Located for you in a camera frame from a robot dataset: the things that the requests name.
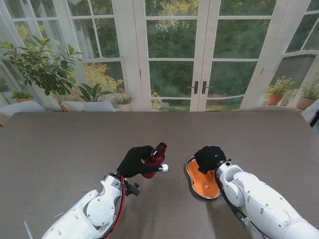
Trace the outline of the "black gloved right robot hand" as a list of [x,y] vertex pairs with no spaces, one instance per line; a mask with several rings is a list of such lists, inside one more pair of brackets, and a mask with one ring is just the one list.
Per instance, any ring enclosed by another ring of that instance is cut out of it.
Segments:
[[226,156],[219,146],[205,146],[194,154],[198,170],[206,174],[210,170],[214,170],[220,162],[226,161]]

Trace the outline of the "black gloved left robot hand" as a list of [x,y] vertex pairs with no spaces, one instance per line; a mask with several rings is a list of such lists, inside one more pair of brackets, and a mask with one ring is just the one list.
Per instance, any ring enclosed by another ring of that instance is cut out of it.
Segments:
[[153,150],[150,145],[131,148],[117,169],[117,174],[125,178],[131,178],[138,174],[160,171],[159,165],[145,165],[145,160]]

